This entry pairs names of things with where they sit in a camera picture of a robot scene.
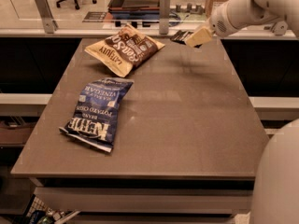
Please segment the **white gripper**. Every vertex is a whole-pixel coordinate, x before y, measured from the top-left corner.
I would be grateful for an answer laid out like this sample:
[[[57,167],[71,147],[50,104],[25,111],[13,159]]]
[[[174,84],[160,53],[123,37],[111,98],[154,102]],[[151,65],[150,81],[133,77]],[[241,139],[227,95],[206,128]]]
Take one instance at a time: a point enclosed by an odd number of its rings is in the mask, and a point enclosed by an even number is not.
[[[229,18],[229,5],[221,4],[212,10],[209,18],[210,26],[200,26],[191,35],[185,39],[185,44],[195,48],[201,46],[212,39],[214,32],[220,37],[226,37],[237,32],[237,29],[231,23]]]

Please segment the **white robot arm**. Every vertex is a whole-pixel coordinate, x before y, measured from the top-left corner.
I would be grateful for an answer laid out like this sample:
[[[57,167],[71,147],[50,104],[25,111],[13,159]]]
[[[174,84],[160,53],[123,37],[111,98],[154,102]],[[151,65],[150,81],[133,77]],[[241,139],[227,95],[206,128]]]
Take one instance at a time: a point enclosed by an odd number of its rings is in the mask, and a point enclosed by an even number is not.
[[[298,37],[299,0],[228,0],[216,7],[184,43],[197,47],[209,42],[213,35],[226,37],[242,28],[273,21],[285,21]]]

